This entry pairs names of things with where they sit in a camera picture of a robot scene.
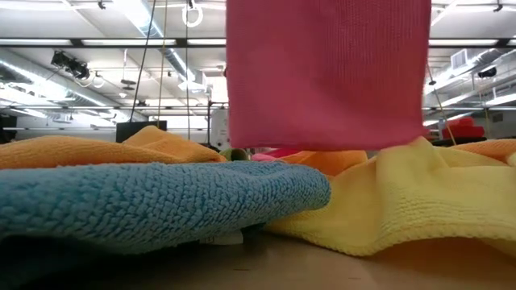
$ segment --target ceiling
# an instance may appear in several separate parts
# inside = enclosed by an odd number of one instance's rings
[[[170,0],[168,9],[164,0],[156,0],[155,20],[158,27],[165,31],[168,38],[224,38],[225,37],[225,1],[197,0],[203,5],[204,18],[196,27],[187,28],[183,23],[182,9],[184,1]],[[431,38],[509,38],[516,36],[516,0],[501,1],[505,9],[493,12],[496,0],[434,0],[432,1]],[[105,0],[105,10],[101,10],[94,0],[0,0],[0,38],[141,38],[139,30],[111,0]],[[447,9],[450,4],[457,6]],[[50,65],[55,49],[52,48],[9,48],[11,52],[43,68],[55,71]],[[127,63],[124,72],[124,50],[114,48],[64,48],[70,56],[84,61],[92,75],[99,76],[92,83],[92,77],[80,81],[88,85],[87,89],[107,97],[114,103],[131,106],[135,91],[126,91],[120,81],[137,81],[139,66],[144,50],[130,48],[127,50]],[[450,56],[458,52],[454,49],[430,49],[429,66],[435,75],[439,75],[450,65]],[[177,48],[177,54],[186,62],[188,68],[203,71],[208,84],[214,83],[221,88],[224,80],[222,69],[226,64],[225,48]],[[179,89],[181,78],[175,73],[171,64],[164,60],[164,76],[161,79],[162,54],[157,49],[148,49],[143,73],[139,84],[138,99],[151,106],[157,106],[160,94],[164,106],[183,106],[186,98],[189,104],[207,105],[206,93],[187,93]],[[73,78],[64,71],[57,73],[73,82]],[[225,89],[218,90],[215,101],[226,102]],[[186,110],[162,114],[188,114]],[[143,115],[153,116],[156,111],[143,111]]]

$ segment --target white ceiling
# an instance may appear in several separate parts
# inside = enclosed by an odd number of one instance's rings
[[[17,0],[3,1],[16,2],[19,5],[62,7],[69,3],[76,5],[96,5],[93,0]],[[439,8],[445,8],[453,0],[434,0],[432,3],[435,9],[432,12],[432,19],[437,17]],[[502,38],[516,35],[516,12],[502,10],[494,13],[482,11],[476,13],[465,13],[464,5],[482,5],[494,8],[496,0],[463,0],[458,8],[443,17],[431,28],[432,38]],[[516,10],[516,0],[501,1],[506,7]],[[170,0],[171,4],[184,3]],[[225,5],[224,1],[202,1],[197,3],[211,5]],[[98,8],[81,10],[7,10],[0,9],[0,38],[5,37],[66,37],[66,38],[133,38],[141,37],[141,34],[133,24],[120,13],[111,1],[105,1],[106,10]],[[158,0],[158,6],[163,6],[164,1]],[[204,9],[204,20],[198,27],[186,29],[181,20],[181,8],[157,8],[156,21],[164,26],[164,13],[169,13],[167,23],[168,37],[225,37],[225,11]],[[12,48],[12,52],[27,58],[45,68],[54,69],[50,65],[53,55],[51,48]],[[120,104],[132,103],[132,93],[129,97],[122,99],[119,96],[123,85],[120,84],[123,74],[123,50],[120,49],[65,49],[67,53],[83,60],[89,64],[89,68],[98,72],[106,80],[106,84],[100,89],[89,88],[111,98]],[[429,63],[432,70],[437,71],[449,65],[449,57],[456,49],[431,49],[429,52]],[[138,73],[136,69],[140,65],[144,50],[129,49],[129,59],[126,72],[126,79],[136,81]],[[225,65],[226,54],[224,48],[190,48],[188,60],[185,49],[177,49],[179,55],[191,68],[204,69],[207,72],[217,71],[219,66]],[[156,49],[149,49],[144,64],[144,74],[140,84],[139,99],[155,99],[160,94],[160,67],[161,54]],[[185,93],[180,91],[177,76],[167,77],[166,72],[173,70],[170,64],[164,62],[165,78],[163,80],[163,97],[170,99],[184,100]],[[64,77],[69,77],[65,72],[59,72]],[[190,94],[196,102],[207,103],[206,96],[202,93]]]

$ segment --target hanging ring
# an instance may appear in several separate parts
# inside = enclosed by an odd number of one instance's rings
[[[195,20],[195,22],[193,22],[193,23],[189,23],[188,19],[186,18],[186,16],[187,16],[188,12],[193,11],[193,10],[196,10],[198,12],[197,20]],[[199,24],[201,24],[203,18],[204,18],[204,13],[202,12],[202,8],[201,7],[194,6],[193,8],[190,8],[190,7],[183,8],[183,23],[187,27],[191,28],[191,27],[198,26]]]

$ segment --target blue towel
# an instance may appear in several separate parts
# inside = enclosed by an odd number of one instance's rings
[[[323,207],[323,174],[279,162],[0,171],[0,288]]]

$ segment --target hanging cloth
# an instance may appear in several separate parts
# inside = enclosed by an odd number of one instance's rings
[[[380,149],[423,133],[431,1],[227,1],[233,147]]]

